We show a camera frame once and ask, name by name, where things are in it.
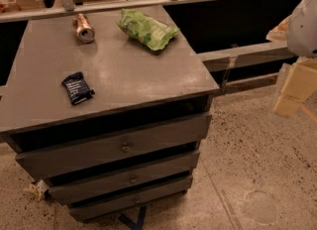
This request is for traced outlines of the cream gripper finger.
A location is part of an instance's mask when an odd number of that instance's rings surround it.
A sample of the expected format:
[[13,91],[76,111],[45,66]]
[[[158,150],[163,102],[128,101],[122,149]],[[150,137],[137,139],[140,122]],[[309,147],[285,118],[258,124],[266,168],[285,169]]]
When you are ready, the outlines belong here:
[[287,30],[291,16],[286,17],[277,26],[271,29],[267,35],[266,39],[271,42],[285,42],[287,39]]
[[294,63],[288,69],[272,112],[282,117],[290,117],[316,90],[317,70],[310,66]]

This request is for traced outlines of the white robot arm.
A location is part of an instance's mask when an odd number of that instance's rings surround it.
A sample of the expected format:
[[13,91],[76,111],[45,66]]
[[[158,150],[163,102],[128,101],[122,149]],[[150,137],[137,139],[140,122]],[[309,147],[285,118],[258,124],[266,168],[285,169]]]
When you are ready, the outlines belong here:
[[268,32],[298,56],[286,75],[272,112],[290,117],[317,90],[317,0],[302,0],[292,14]]

